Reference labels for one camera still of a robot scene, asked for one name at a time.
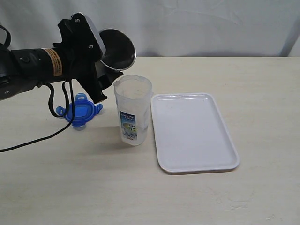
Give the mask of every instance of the blue plastic lid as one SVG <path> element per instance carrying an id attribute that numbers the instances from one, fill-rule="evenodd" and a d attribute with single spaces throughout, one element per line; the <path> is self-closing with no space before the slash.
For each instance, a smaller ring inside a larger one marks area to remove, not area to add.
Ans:
<path id="1" fill-rule="evenodd" d="M 72 122 L 74 128 L 83 127 L 85 128 L 85 124 L 93 119 L 93 117 L 100 113 L 103 106 L 101 104 L 94 105 L 91 101 L 88 100 L 84 93 L 78 93 L 75 96 L 75 117 Z M 72 103 L 70 104 L 69 111 L 67 115 L 64 117 L 68 122 L 72 119 Z M 58 115 L 63 115 L 65 112 L 65 108 L 59 106 L 56 108 L 56 113 Z"/>

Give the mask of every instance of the clear plastic cup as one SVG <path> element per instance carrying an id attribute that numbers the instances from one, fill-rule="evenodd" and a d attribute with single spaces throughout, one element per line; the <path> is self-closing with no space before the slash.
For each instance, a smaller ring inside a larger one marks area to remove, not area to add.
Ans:
<path id="1" fill-rule="evenodd" d="M 153 95 L 151 82 L 142 76 L 127 75 L 114 83 L 114 94 L 122 141 L 131 145 L 143 143 L 147 136 Z"/>

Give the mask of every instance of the label sticker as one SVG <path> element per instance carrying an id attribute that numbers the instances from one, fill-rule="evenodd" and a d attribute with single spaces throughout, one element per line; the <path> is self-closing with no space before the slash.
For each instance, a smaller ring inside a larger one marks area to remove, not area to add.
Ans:
<path id="1" fill-rule="evenodd" d="M 53 65 L 53 76 L 61 76 L 62 75 L 62 63 L 60 60 L 59 55 L 56 51 L 54 51 L 52 48 L 43 48 L 48 55 L 50 56 L 50 59 L 52 61 Z"/>
<path id="2" fill-rule="evenodd" d="M 130 140 L 137 140 L 135 116 L 120 111 L 123 136 Z"/>

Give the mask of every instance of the white curtain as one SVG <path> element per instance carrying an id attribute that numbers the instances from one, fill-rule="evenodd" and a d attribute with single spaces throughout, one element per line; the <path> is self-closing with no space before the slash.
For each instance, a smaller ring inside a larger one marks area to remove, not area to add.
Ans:
<path id="1" fill-rule="evenodd" d="M 0 23 L 13 49 L 50 47 L 75 12 L 125 32 L 140 56 L 279 56 L 300 0 L 2 0 Z"/>

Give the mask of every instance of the white tray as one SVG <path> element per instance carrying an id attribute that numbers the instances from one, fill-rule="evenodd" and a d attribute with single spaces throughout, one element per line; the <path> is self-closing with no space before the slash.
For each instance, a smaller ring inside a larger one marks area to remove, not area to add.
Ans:
<path id="1" fill-rule="evenodd" d="M 160 94 L 151 100 L 157 158 L 169 173 L 231 170 L 240 163 L 210 94 Z"/>

